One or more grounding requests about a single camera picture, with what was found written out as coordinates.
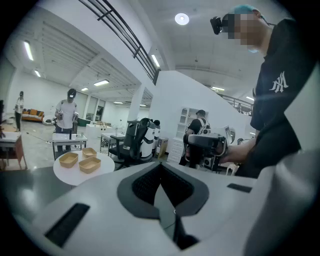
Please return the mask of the round ceiling light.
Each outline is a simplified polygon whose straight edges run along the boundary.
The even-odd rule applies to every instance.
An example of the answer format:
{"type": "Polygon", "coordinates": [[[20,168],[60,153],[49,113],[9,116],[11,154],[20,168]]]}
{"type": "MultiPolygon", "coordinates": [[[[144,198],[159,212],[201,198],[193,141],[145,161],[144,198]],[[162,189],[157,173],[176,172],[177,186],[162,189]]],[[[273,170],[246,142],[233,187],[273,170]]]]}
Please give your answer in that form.
{"type": "Polygon", "coordinates": [[[174,17],[174,20],[178,25],[181,25],[181,26],[187,25],[190,21],[189,16],[185,13],[176,14],[174,17]]]}

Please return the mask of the orange sofa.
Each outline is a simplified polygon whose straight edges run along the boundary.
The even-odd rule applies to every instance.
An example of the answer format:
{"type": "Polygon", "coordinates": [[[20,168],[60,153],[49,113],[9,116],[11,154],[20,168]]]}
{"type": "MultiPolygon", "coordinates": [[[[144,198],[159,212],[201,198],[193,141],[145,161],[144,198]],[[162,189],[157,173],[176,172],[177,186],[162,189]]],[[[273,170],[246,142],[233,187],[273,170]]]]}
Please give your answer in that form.
{"type": "Polygon", "coordinates": [[[42,122],[44,117],[45,113],[36,109],[24,109],[21,114],[24,121],[42,122]]]}

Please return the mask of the black stair railing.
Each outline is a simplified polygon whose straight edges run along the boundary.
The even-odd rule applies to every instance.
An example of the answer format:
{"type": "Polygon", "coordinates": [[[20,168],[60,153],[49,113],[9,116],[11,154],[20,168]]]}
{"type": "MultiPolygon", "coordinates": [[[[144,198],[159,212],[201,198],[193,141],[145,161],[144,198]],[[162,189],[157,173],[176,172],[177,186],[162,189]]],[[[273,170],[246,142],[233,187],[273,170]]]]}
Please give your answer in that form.
{"type": "Polygon", "coordinates": [[[218,95],[223,98],[225,101],[227,101],[233,108],[235,108],[239,113],[252,116],[253,111],[253,104],[231,97],[227,95],[223,95],[218,93],[218,95]]]}

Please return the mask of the wooden desk white top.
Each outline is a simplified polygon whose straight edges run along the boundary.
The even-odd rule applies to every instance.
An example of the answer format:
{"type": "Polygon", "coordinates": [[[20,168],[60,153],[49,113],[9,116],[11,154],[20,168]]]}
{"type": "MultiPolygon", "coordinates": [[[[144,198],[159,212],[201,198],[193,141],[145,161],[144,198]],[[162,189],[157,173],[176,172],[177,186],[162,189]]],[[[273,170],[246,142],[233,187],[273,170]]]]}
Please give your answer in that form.
{"type": "Polygon", "coordinates": [[[10,160],[16,160],[20,170],[23,170],[23,160],[24,170],[28,169],[20,132],[4,131],[0,136],[0,165],[3,170],[9,167],[10,160]]]}

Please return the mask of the white counter block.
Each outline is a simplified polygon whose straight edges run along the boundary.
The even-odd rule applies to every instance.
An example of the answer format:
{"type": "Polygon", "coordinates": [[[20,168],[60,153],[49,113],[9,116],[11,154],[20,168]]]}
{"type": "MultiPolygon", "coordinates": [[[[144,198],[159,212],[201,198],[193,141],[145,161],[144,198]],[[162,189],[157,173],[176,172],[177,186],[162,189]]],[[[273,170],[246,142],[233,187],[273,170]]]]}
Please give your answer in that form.
{"type": "Polygon", "coordinates": [[[100,151],[101,133],[112,134],[115,129],[107,125],[87,124],[85,127],[86,146],[100,151]]]}

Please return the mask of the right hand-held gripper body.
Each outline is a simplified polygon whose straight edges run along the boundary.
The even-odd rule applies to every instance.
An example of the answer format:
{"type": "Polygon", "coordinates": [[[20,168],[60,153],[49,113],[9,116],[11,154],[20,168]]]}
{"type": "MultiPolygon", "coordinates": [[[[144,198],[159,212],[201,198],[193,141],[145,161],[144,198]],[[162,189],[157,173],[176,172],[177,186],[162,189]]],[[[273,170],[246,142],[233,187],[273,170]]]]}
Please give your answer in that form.
{"type": "Polygon", "coordinates": [[[228,146],[235,140],[235,129],[229,126],[220,128],[205,128],[200,134],[185,134],[183,136],[183,155],[188,162],[191,160],[190,148],[197,147],[201,153],[198,167],[218,172],[220,159],[227,153],[228,146]]]}

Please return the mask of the white table black frame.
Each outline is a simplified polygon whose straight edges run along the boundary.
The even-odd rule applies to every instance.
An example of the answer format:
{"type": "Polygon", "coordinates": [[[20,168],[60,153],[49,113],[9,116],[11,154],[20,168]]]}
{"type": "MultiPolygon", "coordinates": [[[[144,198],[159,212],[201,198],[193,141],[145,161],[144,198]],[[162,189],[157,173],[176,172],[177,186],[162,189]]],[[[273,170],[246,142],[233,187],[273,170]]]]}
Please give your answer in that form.
{"type": "Polygon", "coordinates": [[[87,141],[88,139],[85,137],[85,135],[81,135],[81,134],[53,133],[51,144],[52,144],[54,159],[56,160],[58,157],[57,156],[58,151],[56,151],[57,146],[80,145],[80,150],[82,150],[82,148],[87,147],[87,141]]]}

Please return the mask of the teal hair cap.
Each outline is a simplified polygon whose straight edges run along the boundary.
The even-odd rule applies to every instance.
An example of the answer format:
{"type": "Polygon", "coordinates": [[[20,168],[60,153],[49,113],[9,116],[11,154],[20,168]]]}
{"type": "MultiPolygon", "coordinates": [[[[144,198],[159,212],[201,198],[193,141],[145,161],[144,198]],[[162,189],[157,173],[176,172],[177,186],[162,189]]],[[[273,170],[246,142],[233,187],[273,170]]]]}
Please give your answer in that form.
{"type": "Polygon", "coordinates": [[[256,7],[248,4],[237,5],[229,13],[239,15],[243,20],[262,20],[265,18],[256,7]]]}

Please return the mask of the black mezzanine railing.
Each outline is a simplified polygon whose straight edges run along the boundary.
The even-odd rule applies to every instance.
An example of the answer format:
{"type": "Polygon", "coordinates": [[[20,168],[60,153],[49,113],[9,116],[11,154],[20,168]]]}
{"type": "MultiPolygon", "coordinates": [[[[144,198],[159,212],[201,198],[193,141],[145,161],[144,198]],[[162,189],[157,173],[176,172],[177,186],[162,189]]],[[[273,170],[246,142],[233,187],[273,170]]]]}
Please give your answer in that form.
{"type": "Polygon", "coordinates": [[[107,0],[78,0],[104,23],[123,42],[155,85],[160,68],[157,68],[134,31],[107,0]]]}

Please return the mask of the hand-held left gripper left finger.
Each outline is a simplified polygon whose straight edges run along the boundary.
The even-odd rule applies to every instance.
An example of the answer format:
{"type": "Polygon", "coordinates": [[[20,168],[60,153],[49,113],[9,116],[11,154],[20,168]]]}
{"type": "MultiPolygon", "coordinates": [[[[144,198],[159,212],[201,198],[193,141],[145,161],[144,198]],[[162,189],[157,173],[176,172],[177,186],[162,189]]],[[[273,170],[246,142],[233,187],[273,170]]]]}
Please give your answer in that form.
{"type": "Polygon", "coordinates": [[[156,192],[161,184],[160,162],[154,162],[124,178],[117,187],[117,198],[134,217],[159,220],[159,209],[154,206],[156,192]]]}

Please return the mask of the person's black printed t-shirt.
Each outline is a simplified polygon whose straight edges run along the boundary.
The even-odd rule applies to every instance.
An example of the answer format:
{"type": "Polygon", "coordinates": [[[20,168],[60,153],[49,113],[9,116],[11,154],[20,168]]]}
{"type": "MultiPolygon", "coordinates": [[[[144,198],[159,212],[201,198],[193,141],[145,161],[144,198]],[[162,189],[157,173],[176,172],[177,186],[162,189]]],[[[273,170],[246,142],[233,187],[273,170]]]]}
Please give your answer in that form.
{"type": "Polygon", "coordinates": [[[236,176],[256,179],[263,168],[276,165],[301,148],[285,110],[304,87],[315,64],[316,58],[297,22],[280,21],[273,28],[255,89],[250,125],[259,134],[236,176]]]}

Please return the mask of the person's right forearm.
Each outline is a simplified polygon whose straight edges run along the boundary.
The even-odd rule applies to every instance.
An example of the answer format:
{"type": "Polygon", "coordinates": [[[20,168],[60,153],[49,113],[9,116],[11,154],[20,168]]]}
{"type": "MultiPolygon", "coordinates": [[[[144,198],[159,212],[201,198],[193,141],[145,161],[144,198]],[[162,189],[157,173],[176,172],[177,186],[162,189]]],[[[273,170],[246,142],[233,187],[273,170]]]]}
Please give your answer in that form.
{"type": "Polygon", "coordinates": [[[243,153],[243,161],[245,161],[250,152],[252,152],[256,146],[256,143],[257,143],[257,138],[254,137],[250,140],[248,140],[246,143],[242,143],[241,146],[242,146],[242,153],[243,153]]]}

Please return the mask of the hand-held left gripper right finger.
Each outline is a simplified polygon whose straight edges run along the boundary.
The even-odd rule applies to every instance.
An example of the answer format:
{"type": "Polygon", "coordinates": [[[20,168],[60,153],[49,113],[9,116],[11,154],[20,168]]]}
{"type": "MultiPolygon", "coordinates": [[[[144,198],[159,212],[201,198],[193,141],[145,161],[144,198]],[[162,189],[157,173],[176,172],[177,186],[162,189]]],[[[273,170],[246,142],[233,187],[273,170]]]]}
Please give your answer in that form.
{"type": "Polygon", "coordinates": [[[167,164],[159,165],[160,184],[179,217],[196,215],[209,199],[208,186],[167,164]]]}

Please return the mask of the tall cardboard box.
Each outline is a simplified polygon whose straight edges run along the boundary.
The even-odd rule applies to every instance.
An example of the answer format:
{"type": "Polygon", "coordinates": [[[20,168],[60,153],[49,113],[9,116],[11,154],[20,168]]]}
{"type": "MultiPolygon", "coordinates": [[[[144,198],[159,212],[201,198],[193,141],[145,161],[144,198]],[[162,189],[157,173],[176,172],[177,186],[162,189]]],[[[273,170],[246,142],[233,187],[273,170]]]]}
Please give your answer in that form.
{"type": "Polygon", "coordinates": [[[166,137],[160,137],[157,142],[155,156],[157,159],[161,159],[167,150],[169,139],[166,137]]]}

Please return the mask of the white drawer cabinet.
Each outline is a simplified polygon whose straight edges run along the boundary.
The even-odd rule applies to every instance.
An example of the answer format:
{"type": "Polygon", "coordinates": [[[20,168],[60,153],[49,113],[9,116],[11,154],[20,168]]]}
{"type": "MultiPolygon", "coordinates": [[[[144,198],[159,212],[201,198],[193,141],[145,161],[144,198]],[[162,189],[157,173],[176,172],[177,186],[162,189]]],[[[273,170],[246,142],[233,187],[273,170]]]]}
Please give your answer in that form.
{"type": "Polygon", "coordinates": [[[174,137],[169,140],[168,144],[168,162],[180,163],[184,153],[183,136],[188,130],[189,125],[197,118],[197,108],[182,107],[175,126],[174,137]]]}

